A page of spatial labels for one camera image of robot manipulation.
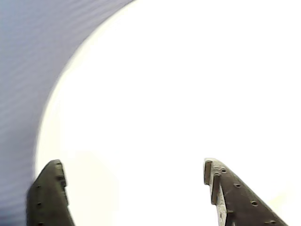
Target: white backdrop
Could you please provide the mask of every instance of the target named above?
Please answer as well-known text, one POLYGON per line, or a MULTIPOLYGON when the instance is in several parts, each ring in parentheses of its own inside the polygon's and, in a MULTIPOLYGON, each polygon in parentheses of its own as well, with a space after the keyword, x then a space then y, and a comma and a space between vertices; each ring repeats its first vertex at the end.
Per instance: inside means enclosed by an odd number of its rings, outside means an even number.
POLYGON ((37 175, 64 164, 76 225, 218 225, 206 157, 299 225, 299 9, 138 0, 101 25, 66 66, 37 146, 37 175))

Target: blue-gray fabric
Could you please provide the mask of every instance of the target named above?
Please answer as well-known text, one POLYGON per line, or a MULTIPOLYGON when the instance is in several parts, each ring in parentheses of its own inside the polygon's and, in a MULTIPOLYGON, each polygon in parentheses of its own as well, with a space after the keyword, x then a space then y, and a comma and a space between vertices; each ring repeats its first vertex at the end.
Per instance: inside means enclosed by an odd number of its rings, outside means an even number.
POLYGON ((0 226, 24 226, 36 136, 79 45, 131 0, 0 1, 0 226))

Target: mounting hole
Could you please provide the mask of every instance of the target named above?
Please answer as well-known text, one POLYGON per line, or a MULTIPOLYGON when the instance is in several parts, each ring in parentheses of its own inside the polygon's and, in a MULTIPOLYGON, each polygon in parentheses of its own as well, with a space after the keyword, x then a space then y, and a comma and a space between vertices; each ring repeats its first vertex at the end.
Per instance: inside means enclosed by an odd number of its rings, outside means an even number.
POLYGON ((256 201, 254 201, 254 200, 251 201, 251 203, 252 203, 253 206, 258 206, 258 203, 256 201))

